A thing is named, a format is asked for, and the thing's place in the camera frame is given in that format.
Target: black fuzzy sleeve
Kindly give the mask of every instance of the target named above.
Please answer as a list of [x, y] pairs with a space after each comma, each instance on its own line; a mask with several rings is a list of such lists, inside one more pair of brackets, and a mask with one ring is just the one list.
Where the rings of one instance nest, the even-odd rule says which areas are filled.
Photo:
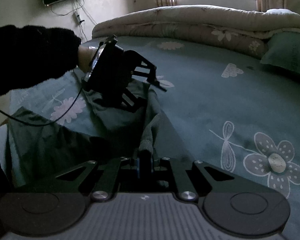
[[78, 64], [81, 39], [72, 30], [7, 25], [0, 28], [0, 95], [59, 78]]

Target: green pillow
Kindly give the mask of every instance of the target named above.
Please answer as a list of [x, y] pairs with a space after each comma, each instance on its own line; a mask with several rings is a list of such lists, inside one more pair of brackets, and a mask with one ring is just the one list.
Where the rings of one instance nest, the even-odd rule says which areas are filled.
[[282, 67], [300, 74], [300, 33], [283, 32], [268, 42], [269, 50], [261, 59], [262, 64]]

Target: metal screw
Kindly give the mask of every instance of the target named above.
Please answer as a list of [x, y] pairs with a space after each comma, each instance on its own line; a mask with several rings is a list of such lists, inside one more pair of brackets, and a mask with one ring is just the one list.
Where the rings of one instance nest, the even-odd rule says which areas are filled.
[[185, 191], [180, 194], [180, 197], [183, 200], [194, 200], [197, 197], [197, 195], [191, 191]]
[[92, 193], [91, 198], [93, 200], [105, 200], [106, 198], [108, 198], [109, 194], [105, 191], [95, 191]]

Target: person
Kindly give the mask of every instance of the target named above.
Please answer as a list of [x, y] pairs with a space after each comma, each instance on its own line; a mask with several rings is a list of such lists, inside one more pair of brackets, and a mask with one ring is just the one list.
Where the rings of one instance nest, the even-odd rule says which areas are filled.
[[[82, 46], [81, 42], [72, 30], [64, 28], [0, 27], [0, 96], [57, 79], [77, 66], [88, 72], [97, 49]], [[0, 165], [0, 198], [10, 190], [11, 184]]]

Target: hand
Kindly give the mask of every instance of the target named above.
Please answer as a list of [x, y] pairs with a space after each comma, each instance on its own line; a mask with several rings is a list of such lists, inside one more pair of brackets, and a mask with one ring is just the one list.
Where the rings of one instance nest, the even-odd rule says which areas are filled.
[[89, 72], [90, 66], [89, 63], [91, 62], [93, 56], [97, 52], [98, 48], [96, 47], [84, 47], [82, 45], [78, 48], [78, 67], [84, 72]]

